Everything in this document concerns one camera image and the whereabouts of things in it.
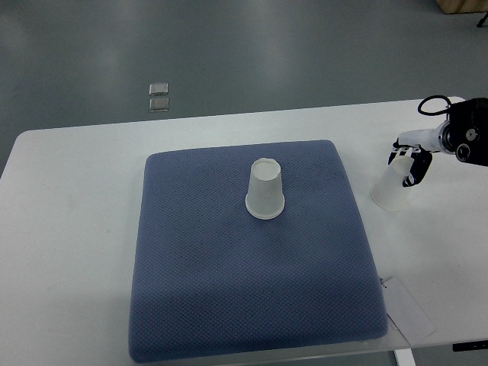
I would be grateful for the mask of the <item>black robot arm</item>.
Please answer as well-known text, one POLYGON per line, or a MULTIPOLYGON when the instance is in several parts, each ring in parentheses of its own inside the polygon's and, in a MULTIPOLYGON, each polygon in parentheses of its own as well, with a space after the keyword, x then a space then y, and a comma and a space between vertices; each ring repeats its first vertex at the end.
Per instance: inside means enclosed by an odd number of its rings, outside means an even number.
POLYGON ((472 165, 487 166, 487 99, 473 98, 452 102, 444 95, 423 99, 417 111, 425 116, 444 114, 445 122, 434 130, 424 132, 418 145, 425 151, 443 152, 472 165), (441 99, 446 107, 439 111, 425 111, 424 104, 441 99))

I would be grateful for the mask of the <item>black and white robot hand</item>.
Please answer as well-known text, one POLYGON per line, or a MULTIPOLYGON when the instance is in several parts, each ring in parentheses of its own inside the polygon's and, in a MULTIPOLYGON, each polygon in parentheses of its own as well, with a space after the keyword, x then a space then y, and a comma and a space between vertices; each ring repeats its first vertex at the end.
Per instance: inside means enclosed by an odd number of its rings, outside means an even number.
POLYGON ((413 159, 402 183, 404 188, 411 188, 418 185, 426 176, 432 163, 433 154, 442 151, 443 146, 438 130, 408 131, 401 133, 393 143, 388 164, 390 165, 395 158, 401 156, 408 156, 413 159))

